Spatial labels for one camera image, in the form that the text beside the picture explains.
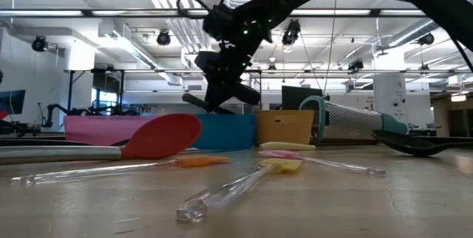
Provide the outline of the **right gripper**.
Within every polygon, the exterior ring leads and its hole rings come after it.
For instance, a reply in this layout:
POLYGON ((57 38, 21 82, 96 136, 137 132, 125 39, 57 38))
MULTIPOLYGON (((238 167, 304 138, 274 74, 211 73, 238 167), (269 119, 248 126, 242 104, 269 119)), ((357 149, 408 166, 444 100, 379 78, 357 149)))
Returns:
POLYGON ((208 87, 204 101, 206 112, 234 98, 242 73, 252 65, 252 54, 233 44, 218 44, 217 51, 200 51, 194 63, 203 71, 208 87))

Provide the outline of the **orange mini spatula clear handle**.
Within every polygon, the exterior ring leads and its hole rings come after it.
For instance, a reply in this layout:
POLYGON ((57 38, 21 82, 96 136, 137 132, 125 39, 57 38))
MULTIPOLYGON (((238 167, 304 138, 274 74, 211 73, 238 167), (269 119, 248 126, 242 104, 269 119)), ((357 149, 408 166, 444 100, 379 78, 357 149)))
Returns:
POLYGON ((195 168, 219 163, 227 163, 228 161, 228 157, 220 156, 183 156, 168 160, 161 160, 154 163, 141 163, 124 166, 107 166, 93 169, 77 169, 69 171, 56 171, 43 174, 29 174, 19 177, 12 177, 10 179, 10 184, 31 186, 42 183, 56 183, 60 181, 82 180, 90 177, 102 177, 161 167, 195 168))

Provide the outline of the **red spoon steel handle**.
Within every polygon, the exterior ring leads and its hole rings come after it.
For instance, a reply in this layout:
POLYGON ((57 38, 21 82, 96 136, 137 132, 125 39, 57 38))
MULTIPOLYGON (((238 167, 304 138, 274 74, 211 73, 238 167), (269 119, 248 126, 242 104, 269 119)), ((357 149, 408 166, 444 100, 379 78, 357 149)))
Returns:
POLYGON ((123 146, 5 146, 0 165, 81 160, 159 160, 175 155, 200 136, 200 120, 190 114, 160 116, 143 124, 123 146))

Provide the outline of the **cream white knife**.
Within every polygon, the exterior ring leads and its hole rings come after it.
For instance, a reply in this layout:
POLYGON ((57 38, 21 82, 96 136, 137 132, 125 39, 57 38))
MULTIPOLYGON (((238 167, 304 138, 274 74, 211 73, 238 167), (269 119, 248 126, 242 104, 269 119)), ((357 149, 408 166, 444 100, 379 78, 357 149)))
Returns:
POLYGON ((259 145, 259 151, 285 150, 285 151, 313 151, 314 145, 286 142, 267 142, 259 145))

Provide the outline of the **pink mini spatula clear handle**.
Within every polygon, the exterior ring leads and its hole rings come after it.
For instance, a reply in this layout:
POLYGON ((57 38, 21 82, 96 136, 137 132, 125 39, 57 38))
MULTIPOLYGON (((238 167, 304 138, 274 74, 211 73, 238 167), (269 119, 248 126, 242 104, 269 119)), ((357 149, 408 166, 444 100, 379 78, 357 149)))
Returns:
POLYGON ((386 172, 383 169, 367 167, 367 166, 360 166, 356 164, 350 163, 340 163, 334 162, 329 160, 321 160, 313 157, 305 157, 299 153, 285 151, 285 150, 270 150, 270 151, 260 151, 258 152, 259 155, 264 157, 274 157, 274 158, 284 158, 284 159, 291 159, 291 160, 303 160, 309 163, 318 163, 325 166, 330 166, 333 168, 351 171, 351 172, 358 172, 362 174, 367 174, 373 177, 383 177, 386 175, 386 172))

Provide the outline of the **yellow mini spatula clear handle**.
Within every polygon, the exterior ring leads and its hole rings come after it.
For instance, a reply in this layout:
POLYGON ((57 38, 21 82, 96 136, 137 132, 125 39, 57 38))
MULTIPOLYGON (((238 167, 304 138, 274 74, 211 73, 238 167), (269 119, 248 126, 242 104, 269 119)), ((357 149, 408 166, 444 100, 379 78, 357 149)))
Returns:
POLYGON ((300 160, 268 158, 258 163, 258 168, 221 186, 207 188, 189 197, 176 210, 177 219, 199 221, 214 208, 222 208, 243 195, 253 184, 266 174, 295 172, 301 165, 300 160))

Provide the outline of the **black slotted turner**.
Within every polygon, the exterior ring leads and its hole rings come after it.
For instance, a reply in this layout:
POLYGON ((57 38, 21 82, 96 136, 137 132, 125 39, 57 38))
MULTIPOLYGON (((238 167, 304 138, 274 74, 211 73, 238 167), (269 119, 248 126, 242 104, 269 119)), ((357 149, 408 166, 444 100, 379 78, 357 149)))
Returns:
POLYGON ((473 137, 411 136, 385 130, 372 130, 370 134, 379 143, 416 157, 432 156, 447 149, 473 149, 473 137))

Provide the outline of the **teal plastic bin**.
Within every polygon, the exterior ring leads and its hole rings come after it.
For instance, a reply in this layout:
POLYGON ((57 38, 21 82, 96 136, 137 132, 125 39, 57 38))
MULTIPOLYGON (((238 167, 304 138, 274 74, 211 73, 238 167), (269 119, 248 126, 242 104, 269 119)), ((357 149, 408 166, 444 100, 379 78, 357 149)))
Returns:
POLYGON ((191 145, 209 151, 235 151, 253 147, 256 118, 254 115, 199 114, 202 131, 191 145))

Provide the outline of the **orange plastic bin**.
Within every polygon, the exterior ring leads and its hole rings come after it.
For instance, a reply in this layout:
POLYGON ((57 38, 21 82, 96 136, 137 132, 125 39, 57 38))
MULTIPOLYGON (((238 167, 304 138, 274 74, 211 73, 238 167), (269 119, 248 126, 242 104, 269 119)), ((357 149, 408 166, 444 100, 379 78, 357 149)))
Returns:
POLYGON ((255 116, 258 146, 267 142, 310 143, 312 110, 259 110, 255 116))

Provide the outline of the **black background monitor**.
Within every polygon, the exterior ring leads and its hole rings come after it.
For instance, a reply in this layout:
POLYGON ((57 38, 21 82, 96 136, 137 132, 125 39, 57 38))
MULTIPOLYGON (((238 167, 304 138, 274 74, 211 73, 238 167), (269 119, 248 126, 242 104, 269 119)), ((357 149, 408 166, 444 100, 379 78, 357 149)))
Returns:
POLYGON ((320 89, 296 86, 282 87, 282 108, 284 110, 298 110, 301 102, 309 96, 322 96, 320 89))

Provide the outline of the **pink plastic bin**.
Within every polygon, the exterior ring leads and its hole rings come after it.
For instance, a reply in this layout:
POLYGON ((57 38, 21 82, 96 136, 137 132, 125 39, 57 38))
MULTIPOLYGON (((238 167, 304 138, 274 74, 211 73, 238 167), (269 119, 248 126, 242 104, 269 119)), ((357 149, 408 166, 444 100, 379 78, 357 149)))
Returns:
POLYGON ((129 139, 156 116, 66 116, 65 139, 93 146, 110 146, 129 139))

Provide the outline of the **steel box grater teal trim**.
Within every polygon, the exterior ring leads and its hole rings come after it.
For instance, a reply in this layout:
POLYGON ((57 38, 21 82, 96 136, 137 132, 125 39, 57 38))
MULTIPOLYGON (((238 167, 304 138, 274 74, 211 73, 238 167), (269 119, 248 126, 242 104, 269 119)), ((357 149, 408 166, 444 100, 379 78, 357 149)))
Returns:
POLYGON ((309 96, 299 105, 301 110, 314 111, 311 130, 313 144, 327 140, 372 140, 372 130, 384 130, 405 135, 408 127, 392 116, 365 109, 356 109, 309 96))

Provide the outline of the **blue screen background monitor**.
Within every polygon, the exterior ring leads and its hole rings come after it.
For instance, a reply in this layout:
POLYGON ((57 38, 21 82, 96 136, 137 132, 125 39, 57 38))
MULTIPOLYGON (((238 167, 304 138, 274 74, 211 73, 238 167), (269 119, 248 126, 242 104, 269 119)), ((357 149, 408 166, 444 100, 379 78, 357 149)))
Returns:
POLYGON ((0 92, 0 111, 8 115, 20 115, 23 112, 26 91, 14 90, 0 92))

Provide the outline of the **black frame background workstation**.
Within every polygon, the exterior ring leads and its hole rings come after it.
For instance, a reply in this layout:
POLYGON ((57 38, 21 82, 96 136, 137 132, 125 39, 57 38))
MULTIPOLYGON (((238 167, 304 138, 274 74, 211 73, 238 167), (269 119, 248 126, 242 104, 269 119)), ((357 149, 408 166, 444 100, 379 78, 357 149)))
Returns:
POLYGON ((129 96, 140 92, 185 92, 205 99, 208 87, 203 71, 197 69, 68 69, 69 86, 84 74, 102 75, 97 88, 107 91, 109 87, 120 97, 119 103, 131 102, 129 96))

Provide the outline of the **slim silver ceiling duct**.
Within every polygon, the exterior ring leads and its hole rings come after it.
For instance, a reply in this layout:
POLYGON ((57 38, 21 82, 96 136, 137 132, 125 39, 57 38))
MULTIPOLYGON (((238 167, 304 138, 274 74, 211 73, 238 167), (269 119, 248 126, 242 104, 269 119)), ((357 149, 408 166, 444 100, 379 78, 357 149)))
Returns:
POLYGON ((415 22, 414 24, 408 26, 406 29, 395 34, 388 39, 387 45, 389 47, 400 47, 409 42, 412 42, 418 38, 421 38, 432 31, 438 29, 439 24, 430 19, 424 19, 415 22))

